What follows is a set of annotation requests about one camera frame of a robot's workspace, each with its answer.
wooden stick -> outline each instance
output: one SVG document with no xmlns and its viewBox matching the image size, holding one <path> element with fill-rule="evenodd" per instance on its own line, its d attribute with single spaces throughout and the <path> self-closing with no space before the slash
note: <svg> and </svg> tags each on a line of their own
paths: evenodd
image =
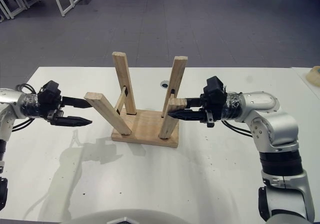
<svg viewBox="0 0 320 224">
<path fill-rule="evenodd" d="M 127 55 L 124 52 L 114 51 L 112 53 L 113 62 L 115 65 L 116 74 L 118 76 L 120 88 L 127 89 L 127 96 L 124 102 L 126 113 L 130 115 L 137 114 L 134 93 L 132 91 L 131 79 L 128 67 Z"/>
<path fill-rule="evenodd" d="M 130 135 L 131 130 L 125 121 L 119 116 L 114 107 L 101 93 L 87 92 L 84 99 L 100 113 L 120 134 Z"/>
<path fill-rule="evenodd" d="M 165 117 L 166 108 L 168 104 L 168 100 L 171 94 L 174 94 L 174 97 L 177 98 L 178 91 L 180 88 L 181 80 L 185 72 L 185 68 L 187 65 L 187 56 L 175 56 L 173 61 L 173 66 L 170 75 L 169 86 L 166 91 L 166 96 L 164 99 L 164 105 L 162 109 L 162 117 Z"/>
<path fill-rule="evenodd" d="M 124 106 L 124 103 L 125 103 L 127 94 L 128 94 L 128 92 L 127 92 L 127 87 L 124 86 L 124 87 L 122 88 L 122 91 L 121 91 L 121 94 L 120 94 L 120 96 L 119 96 L 119 99 L 118 99 L 118 101 L 116 102 L 115 107 L 114 107 L 115 111 L 116 111 L 119 115 L 120 115 L 120 113 L 121 113 L 122 107 Z"/>
<path fill-rule="evenodd" d="M 162 127 L 159 133 L 159 137 L 161 139 L 168 139 L 170 138 L 172 132 L 174 131 L 178 119 L 175 119 L 168 115 L 168 112 L 185 109 L 187 106 L 187 100 L 185 98 L 171 98 L 168 100 L 164 120 L 162 123 Z"/>
</svg>

floor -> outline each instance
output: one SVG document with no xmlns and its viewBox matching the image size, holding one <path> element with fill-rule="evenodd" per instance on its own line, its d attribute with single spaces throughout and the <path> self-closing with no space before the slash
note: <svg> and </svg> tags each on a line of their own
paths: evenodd
<svg viewBox="0 0 320 224">
<path fill-rule="evenodd" d="M 67 0 L 61 0 L 66 6 Z M 0 87 L 39 66 L 312 67 L 320 60 L 320 0 L 91 0 L 61 17 L 42 0 L 0 24 Z"/>
</svg>

wooden structure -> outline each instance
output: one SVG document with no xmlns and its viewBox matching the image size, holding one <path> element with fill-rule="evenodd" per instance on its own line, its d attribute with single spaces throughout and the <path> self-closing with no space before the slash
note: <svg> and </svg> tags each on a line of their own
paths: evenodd
<svg viewBox="0 0 320 224">
<path fill-rule="evenodd" d="M 179 143 L 179 120 L 170 117 L 168 112 L 187 106 L 185 99 L 176 97 L 188 58 L 174 58 L 162 111 L 136 109 L 127 56 L 123 52 L 113 52 L 112 58 L 121 89 L 115 107 L 101 93 L 88 92 L 84 96 L 114 127 L 112 140 L 176 148 Z"/>
</svg>

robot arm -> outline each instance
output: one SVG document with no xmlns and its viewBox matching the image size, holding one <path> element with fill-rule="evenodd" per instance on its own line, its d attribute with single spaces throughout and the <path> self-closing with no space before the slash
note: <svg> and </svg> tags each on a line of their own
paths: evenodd
<svg viewBox="0 0 320 224">
<path fill-rule="evenodd" d="M 213 127 L 218 120 L 246 123 L 262 164 L 264 187 L 259 189 L 259 212 L 267 223 L 313 223 L 315 210 L 308 177 L 299 154 L 298 125 L 277 98 L 260 91 L 226 93 L 216 77 L 207 80 L 200 98 L 187 98 L 187 107 L 169 113 L 173 118 L 200 121 Z"/>
<path fill-rule="evenodd" d="M 24 84 L 24 86 L 33 93 L 0 88 L 0 174 L 4 170 L 3 157 L 11 133 L 27 127 L 35 118 L 44 119 L 54 126 L 65 127 L 80 127 L 92 123 L 92 121 L 82 117 L 63 117 L 62 108 L 64 106 L 75 108 L 90 108 L 91 106 L 84 99 L 62 97 L 60 95 L 61 91 L 58 89 L 58 83 L 49 81 L 38 94 L 27 84 Z M 16 119 L 25 118 L 29 118 L 29 120 L 14 126 Z M 0 177 L 0 210 L 6 205 L 7 184 L 8 180 Z"/>
</svg>

black cable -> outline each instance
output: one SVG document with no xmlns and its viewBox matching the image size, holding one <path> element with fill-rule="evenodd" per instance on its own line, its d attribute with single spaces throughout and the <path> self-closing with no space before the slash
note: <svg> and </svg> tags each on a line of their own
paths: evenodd
<svg viewBox="0 0 320 224">
<path fill-rule="evenodd" d="M 247 136 L 247 137 L 252 138 L 252 135 L 249 135 L 249 134 L 243 133 L 243 132 L 238 131 L 238 130 L 236 130 L 236 129 L 235 129 L 235 128 L 237 128 L 237 129 L 241 129 L 241 128 L 236 127 L 236 126 L 233 126 L 233 125 L 229 124 L 229 123 L 228 123 L 228 122 L 226 122 L 226 121 L 221 121 L 221 122 L 222 122 L 222 124 L 223 124 L 223 125 L 225 125 L 225 126 L 226 126 L 227 128 L 229 128 L 229 129 L 231 129 L 232 131 L 234 131 L 234 132 L 236 132 L 236 133 L 239 133 L 239 134 L 241 134 L 241 135 L 244 135 L 244 136 Z"/>
<path fill-rule="evenodd" d="M 27 124 L 28 122 L 31 122 L 32 120 L 34 120 L 34 118 L 29 118 L 28 120 L 20 123 L 19 125 L 15 125 L 15 126 L 13 127 L 13 129 L 19 128 L 19 127 L 23 126 L 24 124 Z"/>
<path fill-rule="evenodd" d="M 24 91 L 22 90 L 22 88 L 26 88 L 28 89 L 32 94 L 37 94 L 36 90 L 29 84 L 27 83 L 22 83 L 22 84 L 19 84 L 19 85 L 16 85 L 15 86 L 15 90 L 18 91 L 18 92 L 21 92 L 21 93 L 24 93 Z"/>
<path fill-rule="evenodd" d="M 29 84 L 27 83 L 22 83 L 22 84 L 18 84 L 15 86 L 15 90 L 18 91 L 18 92 L 21 92 L 21 93 L 25 93 L 22 89 L 23 88 L 26 88 L 28 89 L 31 94 L 37 94 L 36 90 Z M 18 125 L 15 125 L 13 128 L 12 128 L 12 132 L 16 132 L 16 131 L 19 131 L 19 130 L 22 130 L 24 128 L 26 128 L 27 126 L 29 126 L 35 119 L 34 118 L 29 118 L 28 120 L 18 124 Z"/>
<path fill-rule="evenodd" d="M 29 122 L 28 122 L 26 125 L 24 125 L 23 127 L 18 128 L 18 129 L 12 130 L 12 132 L 20 131 L 20 130 L 26 128 L 26 127 L 29 126 L 34 120 L 35 120 L 35 119 L 30 118 L 30 119 L 28 120 Z"/>
<path fill-rule="evenodd" d="M 242 128 L 239 128 L 239 127 L 236 127 L 236 126 L 234 126 L 234 125 L 231 125 L 231 124 L 230 124 L 229 122 L 227 122 L 226 120 L 223 120 L 222 122 L 224 122 L 225 124 L 227 124 L 229 127 L 233 128 L 233 129 L 236 129 L 236 130 L 239 130 L 239 131 L 242 131 L 242 132 L 251 134 L 251 131 L 246 130 L 246 129 L 242 129 Z"/>
</svg>

